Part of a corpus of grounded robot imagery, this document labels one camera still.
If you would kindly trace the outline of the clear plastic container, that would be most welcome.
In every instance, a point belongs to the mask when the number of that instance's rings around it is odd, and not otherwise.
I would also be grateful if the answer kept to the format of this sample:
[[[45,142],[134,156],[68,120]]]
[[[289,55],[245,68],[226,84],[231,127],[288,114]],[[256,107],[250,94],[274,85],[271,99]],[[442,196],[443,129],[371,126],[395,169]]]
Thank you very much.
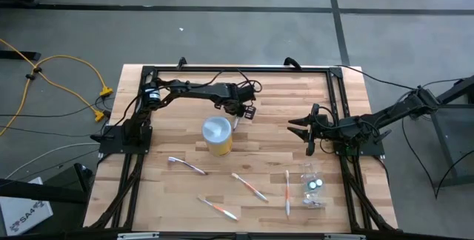
[[[324,189],[324,180],[322,178],[322,174],[317,172],[311,163],[305,163],[302,166],[302,174],[301,174],[301,184],[303,187],[303,199],[310,199],[314,201],[318,201],[324,204],[322,208],[326,206],[323,198],[321,197],[321,191]],[[314,181],[316,183],[317,179],[321,179],[323,181],[323,185],[318,187],[314,190],[311,190],[308,187],[308,183]]]

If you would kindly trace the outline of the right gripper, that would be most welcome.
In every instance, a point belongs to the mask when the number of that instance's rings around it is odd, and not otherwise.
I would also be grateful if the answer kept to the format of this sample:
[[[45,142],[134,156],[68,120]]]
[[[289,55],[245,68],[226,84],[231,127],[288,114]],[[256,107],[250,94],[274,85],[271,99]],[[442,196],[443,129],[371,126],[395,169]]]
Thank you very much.
[[[323,140],[323,138],[318,134],[319,126],[317,123],[317,118],[322,118],[326,116],[328,119],[328,116],[324,114],[320,114],[319,113],[320,109],[328,111],[331,116],[333,115],[332,112],[327,107],[320,106],[319,104],[314,104],[308,116],[304,118],[300,118],[300,119],[291,119],[288,121],[290,124],[294,124],[294,125],[298,125],[302,127],[308,127],[308,129],[306,130],[298,129],[295,127],[287,128],[290,132],[294,133],[300,139],[308,143],[308,147],[306,150],[307,156],[311,156],[316,151],[315,140],[316,139]]]

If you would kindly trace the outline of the black equipment stand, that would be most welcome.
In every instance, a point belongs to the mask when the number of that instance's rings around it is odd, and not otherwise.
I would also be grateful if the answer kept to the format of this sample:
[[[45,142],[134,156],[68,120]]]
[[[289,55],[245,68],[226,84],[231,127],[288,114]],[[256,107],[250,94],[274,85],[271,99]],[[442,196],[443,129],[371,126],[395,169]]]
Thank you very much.
[[[85,204],[89,199],[92,180],[93,171],[82,164],[75,163],[46,180],[44,184],[0,179],[0,196]]]

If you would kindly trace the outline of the black aluminium table frame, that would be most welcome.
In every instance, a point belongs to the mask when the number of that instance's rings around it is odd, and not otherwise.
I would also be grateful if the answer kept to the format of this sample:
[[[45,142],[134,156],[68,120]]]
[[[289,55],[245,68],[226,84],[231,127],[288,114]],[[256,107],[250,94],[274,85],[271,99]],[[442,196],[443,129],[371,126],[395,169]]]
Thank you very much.
[[[238,83],[246,78],[262,83],[256,115],[242,119],[233,135],[232,151],[212,155],[201,134],[203,121],[219,110],[207,100],[177,99],[151,116],[153,137],[144,157],[138,189],[128,194],[135,207],[123,205],[117,222],[131,221],[134,231],[347,233],[356,222],[364,226],[367,212],[343,183],[340,160],[329,142],[317,144],[313,156],[305,143],[287,129],[291,119],[307,115],[313,104],[330,108],[335,116],[370,110],[364,79],[357,70],[330,67],[188,66],[181,70],[158,66],[164,80],[195,83],[210,80]],[[204,176],[169,156],[204,170]],[[322,174],[326,206],[303,205],[302,165],[311,163]],[[290,173],[290,218],[285,213],[285,170]],[[259,190],[260,200],[231,173]],[[207,204],[238,217],[233,221]]]

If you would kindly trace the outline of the orange and white toothbrush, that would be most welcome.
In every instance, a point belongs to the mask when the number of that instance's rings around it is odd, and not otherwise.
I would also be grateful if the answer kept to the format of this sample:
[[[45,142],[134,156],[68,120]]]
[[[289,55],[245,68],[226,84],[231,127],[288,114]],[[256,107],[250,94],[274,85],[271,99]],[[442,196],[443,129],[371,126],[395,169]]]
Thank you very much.
[[[251,190],[260,200],[268,202],[266,196],[264,196],[259,190],[254,188],[250,183],[245,181],[242,177],[240,177],[237,173],[231,173],[231,176],[237,180],[239,180],[245,187]]]
[[[203,197],[200,197],[198,196],[197,199],[201,202],[203,202],[204,204],[207,204],[208,206],[210,206],[211,208],[213,208],[214,210],[217,210],[219,211],[220,213],[222,213],[223,215],[225,215],[227,218],[229,219],[232,219],[233,221],[238,221],[238,217],[233,215],[231,212],[211,203],[210,201],[206,200],[205,198]]]
[[[285,190],[285,213],[286,217],[290,218],[290,173],[285,170],[286,190]]]

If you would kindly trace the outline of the yellow disinfecting wipes canister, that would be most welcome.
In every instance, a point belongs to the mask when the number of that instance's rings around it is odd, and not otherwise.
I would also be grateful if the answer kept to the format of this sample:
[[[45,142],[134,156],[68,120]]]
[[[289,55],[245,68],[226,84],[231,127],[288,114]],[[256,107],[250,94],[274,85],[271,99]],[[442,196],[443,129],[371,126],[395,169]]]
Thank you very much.
[[[204,121],[201,132],[207,149],[214,156],[226,156],[232,150],[233,128],[225,117],[209,117]]]

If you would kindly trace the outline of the black metal desk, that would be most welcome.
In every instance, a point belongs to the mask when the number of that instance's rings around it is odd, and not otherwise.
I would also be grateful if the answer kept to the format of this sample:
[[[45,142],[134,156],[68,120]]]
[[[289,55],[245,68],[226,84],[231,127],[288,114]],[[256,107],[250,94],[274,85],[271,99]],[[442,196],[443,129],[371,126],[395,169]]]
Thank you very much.
[[[442,187],[474,184],[474,170],[467,168],[470,161],[474,163],[474,75],[454,79],[453,83],[439,96],[434,96],[426,85],[413,92],[425,106],[410,117],[430,116],[448,164],[438,181],[429,178],[436,195]]]

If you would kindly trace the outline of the silver metal bracket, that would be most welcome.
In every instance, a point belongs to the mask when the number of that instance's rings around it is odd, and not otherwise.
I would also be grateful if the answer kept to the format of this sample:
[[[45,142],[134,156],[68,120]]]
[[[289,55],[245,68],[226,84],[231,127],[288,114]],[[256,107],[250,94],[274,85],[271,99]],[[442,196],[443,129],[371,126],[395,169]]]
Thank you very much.
[[[157,240],[160,232],[119,233],[116,240]]]
[[[366,236],[347,233],[325,234],[324,240],[367,240]]]

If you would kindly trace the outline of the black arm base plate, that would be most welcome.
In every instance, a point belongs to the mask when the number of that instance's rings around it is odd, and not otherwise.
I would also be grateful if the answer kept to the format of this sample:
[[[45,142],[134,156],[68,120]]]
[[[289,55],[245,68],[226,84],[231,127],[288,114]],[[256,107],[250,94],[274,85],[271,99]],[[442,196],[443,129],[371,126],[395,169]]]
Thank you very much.
[[[104,134],[114,135],[111,141],[100,143],[99,152],[104,154],[138,154],[149,152],[153,128],[141,126],[130,129],[128,126],[107,126]]]
[[[334,141],[334,148],[340,156],[384,156],[384,148],[381,140],[372,133],[362,136],[355,141]]]

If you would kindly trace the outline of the black flat stand foot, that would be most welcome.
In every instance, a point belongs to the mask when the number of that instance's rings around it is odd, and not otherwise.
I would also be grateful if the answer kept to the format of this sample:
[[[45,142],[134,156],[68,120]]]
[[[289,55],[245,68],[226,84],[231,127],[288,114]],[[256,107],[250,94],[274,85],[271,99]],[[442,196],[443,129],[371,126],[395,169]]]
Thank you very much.
[[[24,60],[24,57],[31,61],[38,61],[41,54],[30,51],[23,51],[18,54],[16,51],[0,50],[0,59]]]

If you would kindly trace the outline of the white printed cardboard box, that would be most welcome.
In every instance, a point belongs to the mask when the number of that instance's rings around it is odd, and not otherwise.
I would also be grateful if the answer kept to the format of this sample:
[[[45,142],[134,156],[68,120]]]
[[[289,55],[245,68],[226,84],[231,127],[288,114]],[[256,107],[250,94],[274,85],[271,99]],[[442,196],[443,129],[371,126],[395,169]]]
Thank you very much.
[[[0,196],[0,209],[7,236],[17,236],[53,216],[48,201]]]

